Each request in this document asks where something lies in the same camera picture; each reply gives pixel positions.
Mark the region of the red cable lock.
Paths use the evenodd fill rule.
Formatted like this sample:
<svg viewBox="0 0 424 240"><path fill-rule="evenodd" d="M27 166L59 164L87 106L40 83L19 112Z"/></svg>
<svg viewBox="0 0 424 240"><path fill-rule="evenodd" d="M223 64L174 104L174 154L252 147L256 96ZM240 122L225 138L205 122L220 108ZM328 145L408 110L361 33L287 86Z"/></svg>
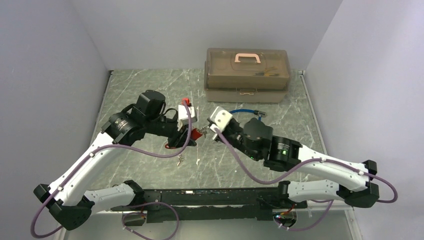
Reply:
<svg viewBox="0 0 424 240"><path fill-rule="evenodd" d="M188 131L187 128L184 128L180 131L177 131L171 137L167 138L167 143L165 144L164 147L166 149L182 148L185 145L187 138L189 138L187 146L188 147L196 147L197 146L197 139L202 137L203 134L197 128L193 128L191 130L190 134L188 134L188 132L189 131Z"/></svg>

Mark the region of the silver red lock key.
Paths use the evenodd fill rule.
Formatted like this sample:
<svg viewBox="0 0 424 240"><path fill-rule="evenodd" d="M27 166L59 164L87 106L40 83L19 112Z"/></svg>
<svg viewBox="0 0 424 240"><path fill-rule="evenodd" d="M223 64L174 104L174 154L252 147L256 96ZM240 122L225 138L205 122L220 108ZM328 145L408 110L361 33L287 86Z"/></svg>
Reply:
<svg viewBox="0 0 424 240"><path fill-rule="evenodd" d="M207 133L208 133L208 127L207 127L207 126L202 127L202 128L200 129L200 132L201 132L202 136L203 136L204 138L206 138Z"/></svg>

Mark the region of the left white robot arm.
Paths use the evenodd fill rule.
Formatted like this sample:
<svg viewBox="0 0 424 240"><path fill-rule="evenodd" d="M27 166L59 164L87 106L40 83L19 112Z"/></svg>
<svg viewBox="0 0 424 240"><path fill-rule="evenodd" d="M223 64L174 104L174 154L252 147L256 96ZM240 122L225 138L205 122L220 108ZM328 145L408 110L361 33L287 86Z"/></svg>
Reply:
<svg viewBox="0 0 424 240"><path fill-rule="evenodd" d="M35 196L66 230L80 227L90 216L119 206L139 209L144 190L133 180L117 186L89 190L95 178L125 150L146 134L167 138L166 148L180 154L196 145L200 134L192 125L198 120L196 108L184 98L172 118L166 117L166 98L155 90L141 93L135 103L111 115L91 146L57 180L40 184Z"/></svg>

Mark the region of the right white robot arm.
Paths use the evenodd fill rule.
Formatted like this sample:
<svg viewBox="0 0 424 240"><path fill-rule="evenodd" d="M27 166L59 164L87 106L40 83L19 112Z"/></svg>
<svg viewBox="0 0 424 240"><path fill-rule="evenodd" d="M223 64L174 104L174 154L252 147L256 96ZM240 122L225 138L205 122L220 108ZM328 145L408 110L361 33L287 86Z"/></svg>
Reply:
<svg viewBox="0 0 424 240"><path fill-rule="evenodd" d="M379 199L379 186L372 182L377 173L375 161L343 161L317 152L296 140L273 134L273 128L252 118L244 127L234 119L208 119L217 142L228 144L275 172L300 171L320 177L308 182L278 182L276 203L287 208L308 200L338 200L357 208L370 208Z"/></svg>

